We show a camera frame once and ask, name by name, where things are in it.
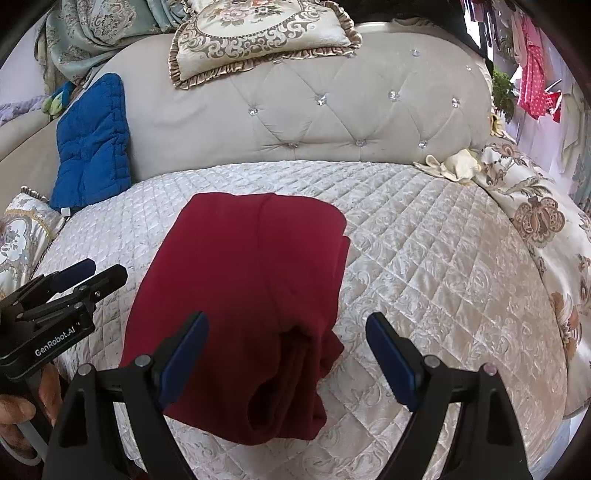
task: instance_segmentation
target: red cloth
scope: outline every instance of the red cloth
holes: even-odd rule
[[[343,351],[332,327],[345,225],[307,197],[195,195],[139,288],[121,365],[201,310],[209,338],[166,415],[245,445],[315,438],[326,422],[316,384]]]
[[[557,124],[560,123],[561,104],[562,92],[558,91],[546,93],[546,108],[548,109],[550,115],[552,115],[552,120],[554,120]]]
[[[546,114],[544,56],[538,45],[539,36],[536,37],[535,27],[527,17],[524,19],[523,33],[527,45],[527,64],[523,68],[517,104],[537,120]]]

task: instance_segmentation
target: patterned blanket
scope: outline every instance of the patterned blanket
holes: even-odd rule
[[[495,138],[474,181],[525,242],[556,313],[568,365],[565,416],[591,397],[591,219],[508,140]]]

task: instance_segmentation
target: blue gripper pad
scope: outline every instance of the blue gripper pad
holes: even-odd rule
[[[208,333],[209,321],[204,313],[200,313],[184,338],[179,341],[177,349],[171,355],[160,376],[161,389],[158,402],[162,409],[176,402],[181,396],[185,383],[205,347]]]
[[[413,371],[396,345],[400,341],[410,343],[410,340],[399,337],[381,313],[372,313],[368,317],[365,323],[365,333],[369,347],[374,353],[394,397],[398,403],[406,405],[410,411],[416,411],[420,403],[417,397],[419,387],[417,383],[420,379],[417,378],[417,370]]]
[[[57,273],[51,281],[51,288],[58,293],[64,293],[74,285],[90,278],[95,272],[96,264],[90,258],[86,258]]]

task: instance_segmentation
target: green plant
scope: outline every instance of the green plant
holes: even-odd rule
[[[492,97],[496,109],[505,114],[507,123],[511,122],[515,113],[515,100],[517,97],[513,93],[515,85],[506,73],[500,72],[496,68],[492,73]]]

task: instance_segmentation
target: human hand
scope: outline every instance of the human hand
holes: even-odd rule
[[[39,399],[43,403],[45,415],[55,424],[61,407],[60,377],[53,364],[45,365],[42,372]],[[24,458],[33,458],[35,453],[17,424],[31,420],[34,416],[35,406],[28,400],[0,395],[0,435]]]

